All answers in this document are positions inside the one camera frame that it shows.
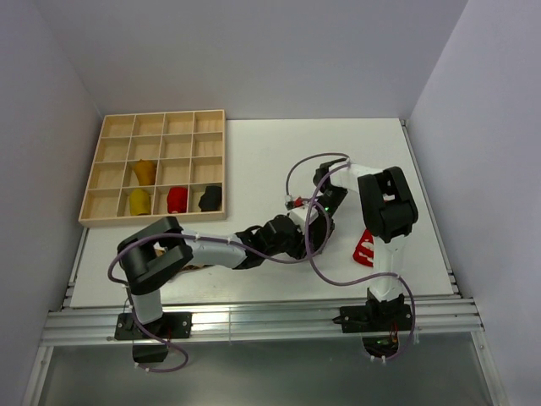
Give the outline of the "mustard yellow striped sock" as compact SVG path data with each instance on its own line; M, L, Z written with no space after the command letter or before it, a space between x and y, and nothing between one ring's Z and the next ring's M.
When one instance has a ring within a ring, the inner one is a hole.
M149 160L138 160L134 164L134 174L140 186L151 186L156 181L156 164Z

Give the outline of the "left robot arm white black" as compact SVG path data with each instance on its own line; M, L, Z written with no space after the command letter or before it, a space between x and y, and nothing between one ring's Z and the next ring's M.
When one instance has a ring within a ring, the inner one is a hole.
M144 337L161 334L165 317L160 289L185 266L245 270L279 254L300 260L303 242L300 227L285 215L226 237L196 233L182 228L176 217L163 217L117 246L117 263L127 278L135 313L134 328Z

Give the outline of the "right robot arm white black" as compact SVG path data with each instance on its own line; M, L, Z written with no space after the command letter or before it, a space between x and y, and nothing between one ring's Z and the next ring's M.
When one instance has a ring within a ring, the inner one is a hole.
M347 192L358 193L363 223L373 239L367 300L360 306L342 307L333 322L345 333L412 329L415 304L407 304L405 297L413 292L402 272L404 249L418 221L418 208L402 169L373 169L339 159L321 164L313 182L328 200L324 208L331 215Z

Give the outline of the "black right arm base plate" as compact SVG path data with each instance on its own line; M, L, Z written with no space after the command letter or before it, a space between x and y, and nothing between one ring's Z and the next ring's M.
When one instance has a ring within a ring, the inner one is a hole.
M413 325L413 315L408 304L390 311L376 310L373 306L342 306L332 319L343 333L357 332L407 332Z

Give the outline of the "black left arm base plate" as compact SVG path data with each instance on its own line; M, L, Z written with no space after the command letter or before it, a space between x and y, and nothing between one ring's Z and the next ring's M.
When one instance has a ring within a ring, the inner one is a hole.
M166 312L157 321L144 325L144 328L154 336L168 340L189 338L191 327L192 314L190 312ZM132 313L121 313L117 318L114 339L131 341L150 339L150 336L139 329Z

